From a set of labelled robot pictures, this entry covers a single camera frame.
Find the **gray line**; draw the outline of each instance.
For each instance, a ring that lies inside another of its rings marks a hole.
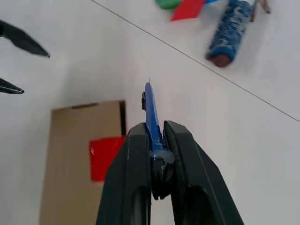
[[[250,91],[246,90],[245,88],[243,88],[243,87],[239,86],[238,84],[232,82],[232,81],[229,80],[228,78],[222,76],[221,74],[218,74],[217,72],[213,71],[212,69],[210,69],[210,68],[207,67],[206,65],[202,64],[201,62],[195,60],[194,58],[192,58],[192,57],[190,57],[189,55],[187,55],[187,54],[183,53],[182,51],[180,51],[179,49],[177,49],[177,48],[173,47],[172,45],[166,43],[166,42],[163,41],[162,39],[159,39],[158,37],[154,36],[153,34],[149,33],[148,31],[144,30],[143,28],[140,28],[139,26],[135,25],[134,23],[130,22],[129,20],[125,19],[124,17],[120,16],[119,14],[117,14],[117,13],[111,11],[110,9],[106,8],[105,6],[99,4],[98,2],[96,2],[96,1],[94,1],[94,0],[91,0],[91,1],[94,2],[94,3],[96,3],[97,5],[101,6],[102,8],[105,8],[107,11],[109,11],[109,12],[111,12],[112,14],[116,15],[117,17],[119,17],[119,18],[125,20],[126,22],[130,23],[131,25],[135,26],[136,28],[138,28],[138,29],[144,31],[145,33],[147,33],[147,34],[149,34],[149,35],[151,35],[152,37],[154,37],[155,39],[161,41],[162,43],[164,43],[164,44],[170,46],[172,49],[174,49],[174,50],[180,52],[181,54],[185,55],[186,57],[190,58],[191,60],[197,62],[198,64],[200,64],[200,65],[202,65],[202,66],[204,66],[205,68],[209,69],[210,71],[214,72],[215,74],[219,75],[220,77],[224,78],[225,80],[229,81],[230,83],[234,84],[235,86],[237,86],[237,87],[243,89],[244,91],[248,92],[249,94],[251,94],[251,95],[253,95],[254,97],[258,98],[259,100],[263,101],[264,103],[267,103],[268,105],[270,105],[270,106],[273,107],[274,109],[276,109],[276,110],[280,111],[281,113],[287,115],[288,117],[292,118],[293,120],[295,120],[295,121],[297,121],[297,122],[300,121],[300,120],[294,118],[293,116],[287,114],[286,112],[284,112],[284,111],[282,111],[282,110],[276,108],[275,106],[271,105],[269,102],[263,100],[262,98],[260,98],[260,97],[258,97],[257,95],[251,93]]]

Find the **blue plastic object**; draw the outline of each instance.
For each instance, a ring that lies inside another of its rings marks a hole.
[[[158,113],[156,111],[156,105],[154,100],[154,94],[151,84],[148,82],[145,86],[146,96],[146,125],[149,135],[150,150],[163,150],[163,137],[160,132]]]
[[[148,82],[145,86],[145,100],[146,100],[146,126],[150,143],[151,157],[156,159],[163,159],[167,163],[173,163],[175,160],[174,154],[164,147],[163,136],[160,132],[158,113],[154,100],[153,89]]]

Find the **brown cardboard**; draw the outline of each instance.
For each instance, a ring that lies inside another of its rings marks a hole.
[[[90,181],[89,141],[121,136],[120,103],[52,112],[40,225],[94,225],[102,187]]]

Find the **red object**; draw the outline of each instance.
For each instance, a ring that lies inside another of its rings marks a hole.
[[[206,0],[183,0],[176,8],[171,21],[196,18]]]
[[[90,141],[90,179],[104,181],[107,170],[121,149],[126,136]]]

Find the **white floor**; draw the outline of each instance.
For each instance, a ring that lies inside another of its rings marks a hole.
[[[150,77],[161,123],[193,133],[245,224],[299,224],[299,3],[270,0],[273,14],[259,13],[237,61],[221,70],[203,53],[225,2],[199,20],[170,23],[153,0],[97,1],[112,12],[90,0],[0,2],[0,19],[52,55],[0,41],[0,77],[25,89],[0,95],[0,224],[38,225],[52,108],[125,99],[132,127],[145,120],[141,93]],[[173,224],[170,200],[153,202],[151,220]]]

